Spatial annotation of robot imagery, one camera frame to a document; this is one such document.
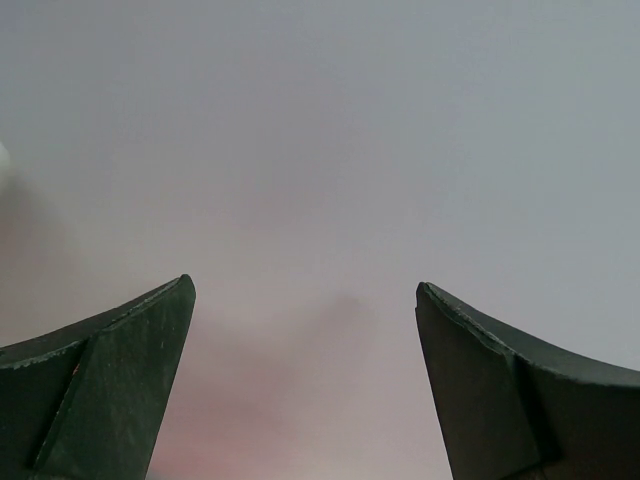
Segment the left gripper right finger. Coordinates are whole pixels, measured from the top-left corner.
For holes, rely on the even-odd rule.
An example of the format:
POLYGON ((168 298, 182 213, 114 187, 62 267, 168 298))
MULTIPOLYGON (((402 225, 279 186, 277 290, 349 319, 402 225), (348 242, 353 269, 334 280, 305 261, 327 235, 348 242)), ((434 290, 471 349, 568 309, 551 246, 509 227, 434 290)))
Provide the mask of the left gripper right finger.
POLYGON ((638 371, 552 345, 431 283, 416 300, 454 478, 638 478, 638 371))

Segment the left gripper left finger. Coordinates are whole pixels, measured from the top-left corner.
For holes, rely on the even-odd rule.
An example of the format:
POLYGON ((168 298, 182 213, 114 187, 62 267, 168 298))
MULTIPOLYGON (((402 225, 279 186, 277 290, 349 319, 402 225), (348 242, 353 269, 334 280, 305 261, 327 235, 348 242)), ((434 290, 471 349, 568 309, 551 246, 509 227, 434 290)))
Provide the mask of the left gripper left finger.
POLYGON ((3 347, 2 478, 145 478, 195 300, 182 275, 3 347))

